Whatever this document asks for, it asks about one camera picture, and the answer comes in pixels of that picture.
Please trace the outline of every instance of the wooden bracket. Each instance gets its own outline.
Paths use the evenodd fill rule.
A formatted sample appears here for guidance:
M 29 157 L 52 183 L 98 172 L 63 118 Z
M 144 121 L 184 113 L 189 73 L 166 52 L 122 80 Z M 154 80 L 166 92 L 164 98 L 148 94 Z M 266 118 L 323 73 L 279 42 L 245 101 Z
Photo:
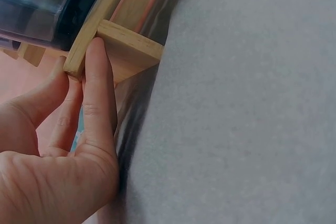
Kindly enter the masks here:
M 164 47 L 131 30 L 103 20 L 97 35 L 105 41 L 116 83 L 160 63 Z
M 15 60 L 19 58 L 19 55 L 17 54 L 16 51 L 11 51 L 11 50 L 4 49 L 4 48 L 0 48 L 0 51 L 7 54 L 8 56 L 10 56 L 11 58 Z
M 78 80 L 81 79 L 85 65 L 86 50 L 92 39 L 96 36 L 100 23 L 103 19 L 110 19 L 119 1 L 120 0 L 97 0 L 87 21 L 77 35 L 64 64 L 64 71 L 70 76 Z
M 33 66 L 38 67 L 38 65 L 40 65 L 41 63 L 45 51 L 46 49 L 43 47 L 38 47 L 27 43 L 21 43 L 17 54 Z

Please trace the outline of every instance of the finger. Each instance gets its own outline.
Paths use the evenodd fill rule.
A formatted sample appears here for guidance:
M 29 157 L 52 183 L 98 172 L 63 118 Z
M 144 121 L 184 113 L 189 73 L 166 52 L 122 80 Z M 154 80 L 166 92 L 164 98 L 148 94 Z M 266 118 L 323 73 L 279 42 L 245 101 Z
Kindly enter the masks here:
M 100 38 L 92 41 L 86 54 L 83 112 L 86 144 L 115 156 L 113 127 L 117 124 L 117 110 L 113 74 Z
M 51 136 L 49 147 L 70 151 L 78 129 L 79 113 L 83 101 L 82 85 L 71 82 L 69 93 L 62 104 L 58 122 Z
M 69 78 L 63 72 L 64 62 L 65 57 L 60 57 L 45 83 L 10 102 L 31 120 L 35 128 L 63 103 L 68 93 Z

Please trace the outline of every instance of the wooden stand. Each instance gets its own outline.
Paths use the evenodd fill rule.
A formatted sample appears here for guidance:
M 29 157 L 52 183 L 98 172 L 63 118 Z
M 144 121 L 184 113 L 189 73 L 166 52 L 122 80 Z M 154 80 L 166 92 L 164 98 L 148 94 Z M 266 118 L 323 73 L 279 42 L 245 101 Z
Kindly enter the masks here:
M 67 56 L 64 71 L 80 80 L 87 47 L 95 36 L 99 36 L 106 43 L 116 83 L 150 68 L 160 62 L 164 47 L 138 33 L 153 2 L 154 0 L 97 0 L 71 50 L 67 53 L 47 49 L 46 54 Z M 13 58 L 23 57 L 38 66 L 45 51 L 45 48 L 22 43 L 18 52 L 4 52 Z

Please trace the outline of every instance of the light wood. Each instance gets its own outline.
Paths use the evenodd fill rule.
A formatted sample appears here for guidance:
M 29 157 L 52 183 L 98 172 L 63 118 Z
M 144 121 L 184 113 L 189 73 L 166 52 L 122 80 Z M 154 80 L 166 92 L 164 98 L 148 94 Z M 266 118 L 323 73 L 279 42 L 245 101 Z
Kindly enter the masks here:
M 150 0 L 122 0 L 112 21 L 132 31 L 137 29 Z
M 8 56 L 10 56 L 11 58 L 13 58 L 15 60 L 19 58 L 19 55 L 17 54 L 16 51 L 0 48 L 0 52 L 3 52 L 5 54 L 7 54 Z
M 160 63 L 164 47 L 129 29 L 103 20 L 97 35 L 106 43 L 116 83 Z
M 80 80 L 85 64 L 85 52 L 96 36 L 99 24 L 103 19 L 109 19 L 120 0 L 97 0 L 87 21 L 82 26 L 64 65 L 64 71 Z
M 33 66 L 38 67 L 38 65 L 40 65 L 41 63 L 45 51 L 46 49 L 43 47 L 38 47 L 27 43 L 21 43 L 17 54 Z

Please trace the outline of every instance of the gray fabric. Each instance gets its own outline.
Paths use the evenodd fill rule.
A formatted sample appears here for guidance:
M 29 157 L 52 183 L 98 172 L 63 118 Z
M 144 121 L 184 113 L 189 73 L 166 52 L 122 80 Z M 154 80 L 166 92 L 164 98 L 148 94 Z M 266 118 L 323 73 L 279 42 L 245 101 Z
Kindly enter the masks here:
M 335 223 L 335 22 L 335 0 L 181 0 L 120 138 L 120 222 Z

